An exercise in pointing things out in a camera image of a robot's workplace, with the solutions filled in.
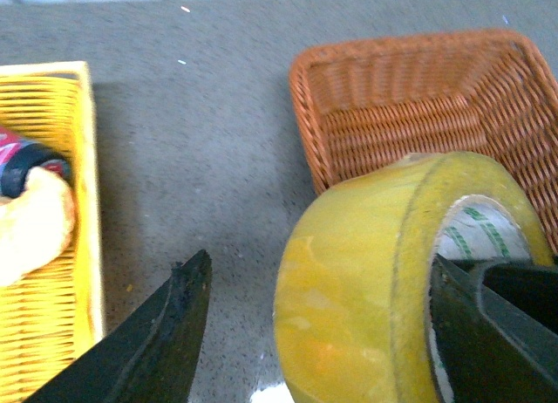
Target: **yellow wicker basket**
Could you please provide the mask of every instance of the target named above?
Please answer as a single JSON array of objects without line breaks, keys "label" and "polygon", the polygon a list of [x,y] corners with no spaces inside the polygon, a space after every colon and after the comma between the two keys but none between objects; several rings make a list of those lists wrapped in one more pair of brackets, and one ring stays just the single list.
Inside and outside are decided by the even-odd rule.
[{"label": "yellow wicker basket", "polygon": [[0,288],[0,403],[7,403],[23,401],[104,334],[87,64],[0,66],[0,125],[68,159],[78,213],[73,241],[62,256]]}]

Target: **tape core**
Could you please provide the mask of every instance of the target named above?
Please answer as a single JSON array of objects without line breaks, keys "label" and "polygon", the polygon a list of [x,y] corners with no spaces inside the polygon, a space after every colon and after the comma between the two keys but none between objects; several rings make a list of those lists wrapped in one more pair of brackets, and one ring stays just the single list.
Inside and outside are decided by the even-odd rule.
[{"label": "tape core", "polygon": [[[434,247],[435,254],[450,261],[484,261],[506,258],[527,261],[531,253],[521,228],[497,201],[484,195],[459,198],[447,211]],[[428,345],[434,383],[443,403],[453,403],[453,390],[439,356],[432,316],[427,311]]]}]

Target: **brown wicker basket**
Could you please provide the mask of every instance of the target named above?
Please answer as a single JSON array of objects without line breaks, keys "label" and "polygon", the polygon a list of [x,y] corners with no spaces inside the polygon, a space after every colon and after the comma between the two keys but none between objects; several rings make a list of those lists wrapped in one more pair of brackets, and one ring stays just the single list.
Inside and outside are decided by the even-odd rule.
[{"label": "brown wicker basket", "polygon": [[558,253],[558,85],[521,34],[313,47],[295,60],[290,90],[319,194],[408,153],[474,151],[525,189]]}]

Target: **speckled gray surface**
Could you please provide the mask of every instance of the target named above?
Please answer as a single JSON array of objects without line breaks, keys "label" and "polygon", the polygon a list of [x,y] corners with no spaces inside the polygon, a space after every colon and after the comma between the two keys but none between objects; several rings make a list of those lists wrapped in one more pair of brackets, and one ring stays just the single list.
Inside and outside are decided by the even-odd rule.
[{"label": "speckled gray surface", "polygon": [[171,262],[207,249],[213,296],[190,400],[246,402],[281,381],[276,272],[314,197],[290,106],[293,57],[345,39],[510,26],[556,71],[557,16],[558,0],[2,7],[0,64],[90,63],[108,326],[168,277]]}]

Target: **packing tape roll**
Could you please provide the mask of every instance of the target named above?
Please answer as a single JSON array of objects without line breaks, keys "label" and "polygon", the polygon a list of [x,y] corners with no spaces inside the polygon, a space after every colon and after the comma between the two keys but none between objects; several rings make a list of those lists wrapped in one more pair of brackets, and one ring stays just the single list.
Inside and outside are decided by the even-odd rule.
[{"label": "packing tape roll", "polygon": [[435,253],[552,264],[527,197],[479,154],[411,155],[316,199],[276,286],[276,345],[296,403],[439,401],[428,347]]}]

